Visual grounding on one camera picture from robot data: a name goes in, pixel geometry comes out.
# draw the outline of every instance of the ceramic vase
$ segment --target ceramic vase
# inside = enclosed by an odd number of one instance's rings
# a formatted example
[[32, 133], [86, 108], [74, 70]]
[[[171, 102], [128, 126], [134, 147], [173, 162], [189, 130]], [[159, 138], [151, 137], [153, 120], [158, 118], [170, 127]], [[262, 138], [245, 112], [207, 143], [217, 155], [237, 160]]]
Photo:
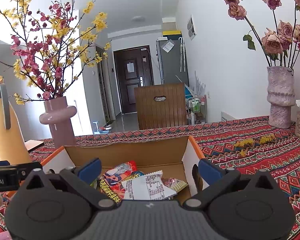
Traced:
[[296, 103], [294, 72], [287, 67], [268, 67], [268, 82], [269, 124], [287, 129], [291, 126], [291, 106]]
[[68, 106], [66, 97], [47, 100], [44, 107], [46, 112], [40, 115], [39, 121], [49, 125], [55, 147], [76, 145], [70, 118], [77, 113], [77, 108]]

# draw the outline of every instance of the colorful patterned tablecloth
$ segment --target colorful patterned tablecloth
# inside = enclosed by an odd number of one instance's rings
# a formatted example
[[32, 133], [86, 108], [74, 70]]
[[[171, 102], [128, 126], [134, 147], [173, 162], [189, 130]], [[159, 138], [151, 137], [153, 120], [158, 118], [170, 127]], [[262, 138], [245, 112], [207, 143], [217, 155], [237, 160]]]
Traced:
[[[258, 169], [269, 170], [296, 213], [296, 223], [289, 239], [300, 240], [300, 139], [294, 136], [294, 128], [294, 124], [286, 130], [272, 127], [268, 124], [268, 116], [262, 116], [204, 125], [80, 136], [77, 143], [97, 146], [193, 135], [206, 158], [221, 168], [235, 167], [246, 174], [254, 174]], [[260, 138], [269, 134], [274, 135], [273, 141], [260, 144]], [[255, 140], [254, 147], [245, 148], [246, 155], [241, 156], [241, 148], [234, 144], [248, 138]], [[31, 158], [41, 162], [54, 150], [52, 139], [46, 139], [43, 147], [31, 152]], [[6, 230], [3, 215], [7, 204], [4, 201], [0, 208], [0, 232]]]

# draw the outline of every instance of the ceiling light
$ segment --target ceiling light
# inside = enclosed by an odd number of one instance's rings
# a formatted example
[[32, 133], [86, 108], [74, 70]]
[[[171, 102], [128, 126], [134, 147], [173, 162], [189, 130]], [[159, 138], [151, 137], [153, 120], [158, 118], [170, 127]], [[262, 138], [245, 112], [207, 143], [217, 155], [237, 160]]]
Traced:
[[143, 16], [135, 16], [131, 19], [133, 22], [144, 22], [146, 19]]

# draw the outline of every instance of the thermos handle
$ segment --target thermos handle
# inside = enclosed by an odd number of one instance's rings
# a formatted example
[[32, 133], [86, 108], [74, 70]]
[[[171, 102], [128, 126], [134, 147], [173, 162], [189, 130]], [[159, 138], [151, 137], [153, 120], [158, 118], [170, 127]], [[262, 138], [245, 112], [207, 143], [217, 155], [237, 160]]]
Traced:
[[1, 93], [1, 100], [2, 100], [2, 107], [3, 107], [3, 122], [6, 130], [9, 130], [11, 127], [10, 121], [10, 106], [8, 100], [8, 93], [5, 84], [0, 84], [0, 93]]

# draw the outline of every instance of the front door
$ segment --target front door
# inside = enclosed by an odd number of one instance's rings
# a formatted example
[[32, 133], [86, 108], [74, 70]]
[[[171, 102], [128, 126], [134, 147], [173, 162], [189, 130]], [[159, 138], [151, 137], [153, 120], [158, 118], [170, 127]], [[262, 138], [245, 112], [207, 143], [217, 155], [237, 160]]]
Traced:
[[122, 113], [136, 112], [134, 88], [153, 85], [150, 47], [114, 51]]

